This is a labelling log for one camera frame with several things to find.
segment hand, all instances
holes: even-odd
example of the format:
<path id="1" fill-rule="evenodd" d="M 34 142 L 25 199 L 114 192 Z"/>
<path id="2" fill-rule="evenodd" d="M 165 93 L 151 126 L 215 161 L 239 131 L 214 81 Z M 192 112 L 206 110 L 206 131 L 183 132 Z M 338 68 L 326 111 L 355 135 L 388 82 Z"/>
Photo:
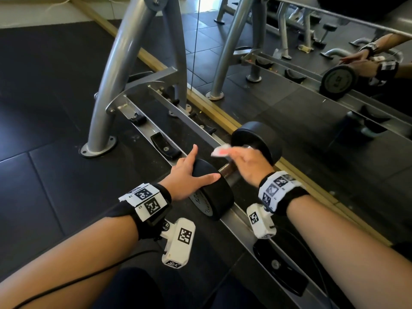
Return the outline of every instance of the hand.
<path id="1" fill-rule="evenodd" d="M 361 77 L 373 78 L 378 72 L 379 64 L 373 61 L 363 60 L 352 62 L 349 64 L 349 67 L 353 68 Z"/>
<path id="2" fill-rule="evenodd" d="M 339 64 L 349 64 L 352 63 L 354 61 L 363 61 L 366 60 L 368 58 L 369 55 L 369 50 L 362 50 L 358 53 L 355 54 L 351 54 L 347 57 L 342 57 L 339 61 Z"/>
<path id="3" fill-rule="evenodd" d="M 192 151 L 187 157 L 180 158 L 170 174 L 159 182 L 172 197 L 172 201 L 180 201 L 205 185 L 219 180 L 220 173 L 211 173 L 202 177 L 193 177 L 193 163 L 197 155 L 197 145 L 193 144 Z"/>
<path id="4" fill-rule="evenodd" d="M 229 156 L 246 182 L 254 187 L 259 187 L 262 179 L 274 171 L 260 150 L 232 147 L 229 149 Z"/>

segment bolt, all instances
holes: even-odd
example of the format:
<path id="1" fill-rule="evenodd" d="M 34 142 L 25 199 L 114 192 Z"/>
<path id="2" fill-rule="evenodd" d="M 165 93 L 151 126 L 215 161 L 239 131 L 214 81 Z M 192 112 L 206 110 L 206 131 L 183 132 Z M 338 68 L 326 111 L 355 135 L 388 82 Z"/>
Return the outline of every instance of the bolt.
<path id="1" fill-rule="evenodd" d="M 272 260 L 271 262 L 272 268 L 277 270 L 280 268 L 281 264 L 279 263 L 279 261 L 277 261 L 276 259 Z"/>

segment person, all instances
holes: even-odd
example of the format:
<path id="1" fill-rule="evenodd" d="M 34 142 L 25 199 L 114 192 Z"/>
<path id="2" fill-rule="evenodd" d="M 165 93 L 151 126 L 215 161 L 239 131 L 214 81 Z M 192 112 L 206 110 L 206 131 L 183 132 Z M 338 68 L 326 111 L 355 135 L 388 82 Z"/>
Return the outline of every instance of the person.
<path id="1" fill-rule="evenodd" d="M 375 42 L 374 46 L 365 46 L 355 54 L 340 59 L 340 64 L 348 64 L 360 76 L 355 90 L 370 96 L 378 101 L 393 107 L 394 109 L 412 116 L 411 106 L 409 104 L 409 86 L 412 83 L 412 63 L 399 64 L 397 70 L 389 80 L 377 80 L 377 74 L 381 63 L 370 61 L 368 58 L 372 55 L 377 55 L 386 52 L 389 49 L 398 46 L 411 38 L 403 35 L 390 33 L 380 37 Z M 389 120 L 386 116 L 374 115 L 371 108 L 363 106 L 361 114 L 370 119 L 365 119 L 365 127 L 361 129 L 361 133 L 369 138 L 375 138 L 381 135 L 386 129 L 379 124 Z M 348 117 L 361 120 L 361 116 L 354 112 L 349 112 Z"/>
<path id="2" fill-rule="evenodd" d="M 220 177 L 219 174 L 193 177 L 196 154 L 197 146 L 194 145 L 188 156 L 179 159 L 170 174 L 159 182 L 173 201 L 185 199 Z M 257 188 L 274 170 L 278 171 L 259 150 L 253 148 L 234 147 L 229 149 L 229 156 L 245 181 Z M 356 308 L 412 308 L 409 295 L 412 290 L 412 263 L 403 256 L 308 194 L 291 199 L 286 215 Z M 122 260 L 131 253 L 138 239 L 139 230 L 131 216 L 102 218 L 0 283 L 0 308 L 13 308 L 33 295 Z M 103 291 L 103 303 L 106 304 L 110 302 L 107 299 L 116 298 L 116 294 L 110 296 L 109 293 L 108 296 L 105 289 L 117 271 L 118 268 L 114 268 L 90 277 L 41 297 L 26 308 L 88 308 Z M 133 288 L 133 298 L 139 303 L 150 299 L 155 290 L 151 288 L 148 294 L 141 294 L 138 286 L 145 285 L 144 282 L 130 285 L 131 288 L 137 286 L 137 289 Z M 243 296 L 234 294 L 234 297 L 241 299 Z M 221 295 L 217 295 L 216 300 L 220 304 L 224 302 Z"/>

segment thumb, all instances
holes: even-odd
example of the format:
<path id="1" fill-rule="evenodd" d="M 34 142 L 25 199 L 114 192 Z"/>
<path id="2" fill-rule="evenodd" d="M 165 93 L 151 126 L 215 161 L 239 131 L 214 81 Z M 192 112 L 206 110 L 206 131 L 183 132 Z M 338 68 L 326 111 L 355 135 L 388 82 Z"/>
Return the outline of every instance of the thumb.
<path id="1" fill-rule="evenodd" d="M 205 175 L 205 176 L 197 177 L 196 182 L 197 182 L 197 184 L 200 188 L 200 187 L 203 187 L 205 185 L 215 183 L 219 179 L 220 179 L 220 173 L 210 173 L 210 174 Z"/>

